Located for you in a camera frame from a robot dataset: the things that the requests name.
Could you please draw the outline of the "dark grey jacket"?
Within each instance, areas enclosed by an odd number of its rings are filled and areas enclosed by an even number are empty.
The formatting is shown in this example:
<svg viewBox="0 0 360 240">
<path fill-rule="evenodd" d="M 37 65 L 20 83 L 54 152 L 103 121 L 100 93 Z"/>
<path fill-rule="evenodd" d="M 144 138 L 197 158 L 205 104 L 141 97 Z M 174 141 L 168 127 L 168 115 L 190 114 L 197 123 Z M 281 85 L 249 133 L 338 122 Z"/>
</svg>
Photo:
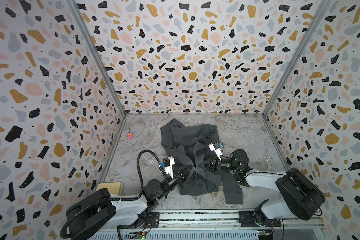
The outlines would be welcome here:
<svg viewBox="0 0 360 240">
<path fill-rule="evenodd" d="M 223 188 L 227 204 L 242 205 L 243 191 L 233 175 L 223 172 L 215 175 L 199 167 L 203 161 L 216 156 L 209 144 L 218 143 L 218 127 L 210 124 L 186 127 L 177 119 L 172 119 L 161 127 L 162 146 L 168 156 L 174 157 L 175 167 L 192 166 L 186 177 L 182 196 L 200 196 L 214 193 Z"/>
</svg>

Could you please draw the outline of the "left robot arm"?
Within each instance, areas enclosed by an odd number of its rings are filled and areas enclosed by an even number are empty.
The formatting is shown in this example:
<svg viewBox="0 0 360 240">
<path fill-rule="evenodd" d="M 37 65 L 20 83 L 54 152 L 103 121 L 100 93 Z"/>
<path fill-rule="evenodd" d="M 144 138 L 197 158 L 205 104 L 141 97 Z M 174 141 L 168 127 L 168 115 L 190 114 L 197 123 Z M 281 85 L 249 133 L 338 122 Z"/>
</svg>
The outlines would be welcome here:
<svg viewBox="0 0 360 240">
<path fill-rule="evenodd" d="M 145 220 L 148 213 L 158 205 L 158 200 L 167 198 L 177 186 L 183 187 L 193 167 L 183 166 L 173 170 L 173 175 L 160 182 L 152 179 L 143 187 L 139 196 L 116 196 L 108 189 L 100 189 L 66 211 L 67 222 L 61 230 L 63 238 L 92 236 L 103 226 L 136 226 Z"/>
</svg>

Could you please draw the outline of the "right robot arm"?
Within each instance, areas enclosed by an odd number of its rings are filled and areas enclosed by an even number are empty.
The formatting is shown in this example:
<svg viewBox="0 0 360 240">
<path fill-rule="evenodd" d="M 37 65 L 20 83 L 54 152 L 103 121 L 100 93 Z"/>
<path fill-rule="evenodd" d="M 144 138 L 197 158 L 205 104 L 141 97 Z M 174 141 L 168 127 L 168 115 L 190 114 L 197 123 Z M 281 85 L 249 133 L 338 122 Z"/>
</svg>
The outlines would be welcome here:
<svg viewBox="0 0 360 240">
<path fill-rule="evenodd" d="M 216 155 L 200 163 L 200 168 L 216 175 L 231 172 L 239 185 L 271 189 L 282 196 L 277 201 L 262 201 L 252 216 L 245 217 L 245 223 L 264 227 L 273 219 L 288 216 L 308 221 L 326 201 L 324 194 L 298 169 L 281 173 L 254 170 L 249 167 L 250 160 L 244 150 L 236 150 L 225 157 L 221 149 L 210 147 Z"/>
</svg>

